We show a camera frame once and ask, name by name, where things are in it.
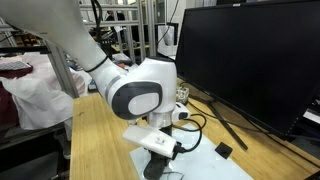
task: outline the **white cloth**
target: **white cloth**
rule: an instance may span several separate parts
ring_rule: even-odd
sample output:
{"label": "white cloth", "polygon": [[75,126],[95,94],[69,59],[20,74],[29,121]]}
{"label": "white cloth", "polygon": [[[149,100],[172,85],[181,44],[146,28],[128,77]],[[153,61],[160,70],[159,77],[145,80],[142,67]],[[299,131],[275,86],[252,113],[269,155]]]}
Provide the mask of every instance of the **white cloth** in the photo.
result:
{"label": "white cloth", "polygon": [[72,117],[73,99],[62,91],[52,90],[44,81],[32,77],[0,77],[0,81],[13,95],[21,128],[47,128]]}

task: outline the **monitor stand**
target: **monitor stand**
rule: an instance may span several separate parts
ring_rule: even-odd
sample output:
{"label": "monitor stand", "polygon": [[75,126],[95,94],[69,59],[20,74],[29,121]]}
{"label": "monitor stand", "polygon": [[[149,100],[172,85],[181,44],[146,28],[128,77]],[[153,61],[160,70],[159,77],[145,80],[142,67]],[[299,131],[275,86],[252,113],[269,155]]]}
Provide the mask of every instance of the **monitor stand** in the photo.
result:
{"label": "monitor stand", "polygon": [[242,139],[237,135],[236,132],[229,126],[229,124],[225,121],[223,121],[223,117],[220,115],[220,113],[212,106],[212,103],[214,101],[212,100],[203,100],[197,96],[192,96],[189,94],[189,97],[192,99],[195,99],[197,101],[200,101],[208,106],[208,108],[211,110],[211,112],[218,118],[220,119],[220,123],[223,125],[223,127],[230,133],[230,135],[239,143],[239,145],[242,147],[244,150],[248,150],[248,146],[242,141]]}

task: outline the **black monitor screen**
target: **black monitor screen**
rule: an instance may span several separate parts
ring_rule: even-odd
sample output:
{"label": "black monitor screen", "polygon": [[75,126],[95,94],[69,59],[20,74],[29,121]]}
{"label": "black monitor screen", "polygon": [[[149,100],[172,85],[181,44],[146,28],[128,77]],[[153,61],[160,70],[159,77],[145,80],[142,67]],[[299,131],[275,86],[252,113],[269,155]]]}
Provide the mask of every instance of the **black monitor screen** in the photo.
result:
{"label": "black monitor screen", "polygon": [[320,1],[185,11],[178,76],[280,137],[320,84]]}

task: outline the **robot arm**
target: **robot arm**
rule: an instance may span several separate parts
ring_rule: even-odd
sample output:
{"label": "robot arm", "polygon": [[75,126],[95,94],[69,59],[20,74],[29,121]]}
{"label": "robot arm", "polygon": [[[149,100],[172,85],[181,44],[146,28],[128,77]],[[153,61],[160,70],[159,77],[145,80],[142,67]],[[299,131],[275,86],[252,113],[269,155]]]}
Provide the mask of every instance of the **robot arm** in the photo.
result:
{"label": "robot arm", "polygon": [[82,23],[75,0],[0,0],[0,17],[10,24],[61,47],[95,80],[100,94],[113,112],[132,120],[153,112],[155,126],[162,126],[159,114],[175,107],[176,69],[173,62],[147,58],[128,73],[116,66],[96,44]]}

